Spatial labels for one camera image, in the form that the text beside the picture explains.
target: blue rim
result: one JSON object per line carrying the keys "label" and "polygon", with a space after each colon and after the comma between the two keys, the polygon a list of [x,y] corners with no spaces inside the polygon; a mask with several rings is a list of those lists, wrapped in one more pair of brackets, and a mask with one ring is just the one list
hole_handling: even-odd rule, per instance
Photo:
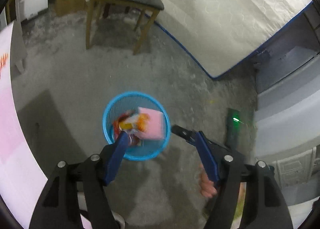
{"label": "blue rim", "polygon": [[113,106],[113,104],[116,101],[120,100],[123,97],[128,97],[128,96],[132,96],[132,95],[137,95],[137,96],[142,96],[142,97],[148,98],[150,101],[152,101],[154,104],[156,104],[161,109],[161,111],[163,112],[164,117],[165,117],[167,131],[166,131],[164,143],[161,145],[161,148],[159,148],[157,151],[153,152],[152,154],[149,154],[147,156],[142,156],[142,157],[134,157],[134,156],[131,156],[127,153],[124,154],[124,158],[126,158],[127,160],[134,160],[134,161],[150,160],[150,159],[155,158],[157,155],[159,155],[164,150],[164,148],[167,146],[167,144],[169,142],[169,138],[170,138],[170,121],[169,121],[169,117],[167,115],[167,112],[165,111],[165,109],[163,108],[161,103],[159,103],[156,99],[154,99],[150,95],[147,95],[147,94],[144,94],[141,92],[137,92],[137,91],[130,91],[130,92],[125,92],[123,94],[120,94],[120,95],[117,95],[116,97],[114,97],[108,103],[106,109],[104,110],[103,116],[102,116],[102,128],[103,128],[104,137],[106,138],[108,144],[113,144],[113,140],[112,140],[112,138],[109,137],[109,134],[107,131],[107,123],[106,122],[107,122],[108,112],[110,111],[111,107]]}

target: cardboard box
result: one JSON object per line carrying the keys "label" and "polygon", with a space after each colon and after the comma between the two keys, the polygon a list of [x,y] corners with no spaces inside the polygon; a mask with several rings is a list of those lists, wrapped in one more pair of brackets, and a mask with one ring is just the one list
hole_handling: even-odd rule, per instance
{"label": "cardboard box", "polygon": [[55,11],[57,16],[63,16],[85,9],[85,0],[56,0]]}

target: blue gripper pad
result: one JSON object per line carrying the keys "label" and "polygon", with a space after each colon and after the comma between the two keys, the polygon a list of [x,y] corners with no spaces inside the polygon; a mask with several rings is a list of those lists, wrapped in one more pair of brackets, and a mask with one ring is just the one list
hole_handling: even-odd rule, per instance
{"label": "blue gripper pad", "polygon": [[125,132],[120,133],[116,142],[115,149],[110,157],[108,163],[106,163],[106,176],[104,178],[105,183],[108,185],[110,182],[114,181],[118,173],[121,161],[123,159],[124,153],[129,147],[129,136]]}
{"label": "blue gripper pad", "polygon": [[209,180],[217,183],[220,180],[219,166],[214,159],[214,156],[212,155],[205,139],[199,132],[196,133],[195,145]]}

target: blue mattress trim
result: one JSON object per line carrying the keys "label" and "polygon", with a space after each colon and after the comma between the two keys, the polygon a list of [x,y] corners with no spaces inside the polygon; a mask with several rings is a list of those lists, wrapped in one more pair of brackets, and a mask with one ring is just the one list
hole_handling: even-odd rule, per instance
{"label": "blue mattress trim", "polygon": [[277,34],[281,31],[284,30],[292,21],[294,21],[297,17],[299,17],[302,13],[304,13],[304,11],[311,6],[311,4],[313,4],[313,1],[311,1],[302,11],[300,11],[297,15],[295,15],[291,20],[289,20],[281,29],[279,29],[273,36],[271,36],[267,41],[265,41],[263,44],[261,44],[256,50],[252,51],[249,55],[247,55],[244,59],[242,59],[241,61],[239,61],[237,64],[235,64],[234,66],[232,66],[231,68],[229,68],[227,71],[223,72],[221,75],[219,76],[212,76],[210,75],[205,69],[204,67],[198,62],[198,60],[196,60],[196,58],[185,48],[185,46],[183,46],[183,44],[180,43],[180,41],[178,41],[169,31],[167,31],[159,22],[155,21],[155,25],[157,25],[159,28],[161,28],[161,30],[163,30],[170,38],[172,38],[198,65],[199,67],[202,68],[202,70],[213,80],[219,79],[223,74],[229,72],[232,68],[234,68],[236,65],[240,64],[243,60],[246,60],[250,57],[252,57],[253,55],[255,55],[264,45],[266,45],[268,42],[270,42],[271,39],[273,39],[275,36],[277,36]]}

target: quilted mattress surface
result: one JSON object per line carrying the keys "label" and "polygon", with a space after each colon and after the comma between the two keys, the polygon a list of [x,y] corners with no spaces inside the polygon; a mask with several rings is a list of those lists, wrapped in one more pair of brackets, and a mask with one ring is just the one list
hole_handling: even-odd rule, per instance
{"label": "quilted mattress surface", "polygon": [[157,21],[212,76],[247,57],[311,0],[162,0]]}

